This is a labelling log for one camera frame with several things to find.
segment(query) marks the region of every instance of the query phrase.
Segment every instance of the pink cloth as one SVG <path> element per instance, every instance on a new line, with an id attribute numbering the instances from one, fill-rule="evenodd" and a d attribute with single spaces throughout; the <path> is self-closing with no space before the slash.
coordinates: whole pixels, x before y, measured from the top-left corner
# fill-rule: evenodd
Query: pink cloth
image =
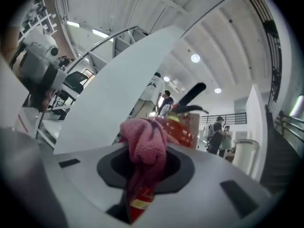
<path id="1" fill-rule="evenodd" d="M 129 119 L 120 125 L 129 143 L 130 160 L 136 164 L 127 185 L 131 202 L 141 187 L 154 189 L 166 164 L 167 134 L 153 119 Z"/>

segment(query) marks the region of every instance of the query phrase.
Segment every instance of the trash can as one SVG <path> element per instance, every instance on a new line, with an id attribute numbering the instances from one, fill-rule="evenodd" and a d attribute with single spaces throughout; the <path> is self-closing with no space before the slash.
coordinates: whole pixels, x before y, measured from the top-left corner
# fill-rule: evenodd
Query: trash can
<path id="1" fill-rule="evenodd" d="M 237 148 L 232 164 L 250 175 L 259 143 L 252 139 L 237 139 L 234 143 Z"/>

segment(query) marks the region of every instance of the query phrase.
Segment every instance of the shirt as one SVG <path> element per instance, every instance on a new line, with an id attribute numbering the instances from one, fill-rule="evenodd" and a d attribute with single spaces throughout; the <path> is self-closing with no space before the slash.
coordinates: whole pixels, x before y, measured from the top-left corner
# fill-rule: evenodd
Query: shirt
<path id="1" fill-rule="evenodd" d="M 223 136 L 219 133 L 219 130 L 222 130 L 222 125 L 220 123 L 214 123 L 213 129 L 214 134 L 209 143 L 212 145 L 212 147 L 219 147 L 223 140 Z"/>
<path id="2" fill-rule="evenodd" d="M 222 150 L 230 150 L 231 149 L 231 137 L 226 136 L 222 141 Z"/>
<path id="3" fill-rule="evenodd" d="M 164 89 L 163 80 L 154 75 L 139 98 L 144 101 L 152 101 L 156 105 L 158 96 L 164 92 Z"/>
<path id="4" fill-rule="evenodd" d="M 166 99 L 163 100 L 159 110 L 158 110 L 158 114 L 161 113 L 162 108 L 166 105 L 166 104 L 173 104 L 173 99 L 171 97 L 168 97 Z"/>

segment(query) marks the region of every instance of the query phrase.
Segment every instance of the black railing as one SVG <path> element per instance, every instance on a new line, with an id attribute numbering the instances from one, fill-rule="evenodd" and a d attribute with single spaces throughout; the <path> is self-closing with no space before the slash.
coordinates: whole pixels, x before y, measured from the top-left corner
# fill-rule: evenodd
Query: black railing
<path id="1" fill-rule="evenodd" d="M 276 29 L 274 19 L 264 0 L 249 0 L 258 14 L 268 41 L 271 57 L 271 89 L 267 107 L 272 113 L 277 97 L 279 95 L 281 77 L 282 77 L 282 53 L 279 35 Z"/>
<path id="2" fill-rule="evenodd" d="M 293 136 L 295 136 L 297 139 L 299 139 L 301 142 L 304 143 L 304 137 L 302 137 L 299 134 L 300 132 L 304 133 L 304 129 L 302 127 L 298 126 L 297 124 L 295 124 L 295 123 L 304 124 L 304 121 L 302 119 L 284 115 L 283 111 L 280 111 L 279 116 L 276 118 L 275 123 L 281 126 L 283 137 L 284 137 L 285 131 L 288 131 Z"/>
<path id="3" fill-rule="evenodd" d="M 224 118 L 224 125 L 230 124 L 247 124 L 247 115 L 244 113 L 225 114 L 225 115 L 213 115 L 213 116 L 201 116 L 200 124 L 214 124 L 218 116 Z"/>

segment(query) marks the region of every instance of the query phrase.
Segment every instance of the staircase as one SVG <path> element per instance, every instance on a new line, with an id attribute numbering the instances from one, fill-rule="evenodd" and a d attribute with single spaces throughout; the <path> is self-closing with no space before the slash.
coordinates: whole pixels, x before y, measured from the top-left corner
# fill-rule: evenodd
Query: staircase
<path id="1" fill-rule="evenodd" d="M 272 114 L 266 106 L 268 145 L 260 183 L 272 194 L 285 190 L 301 158 L 291 144 L 274 128 Z"/>

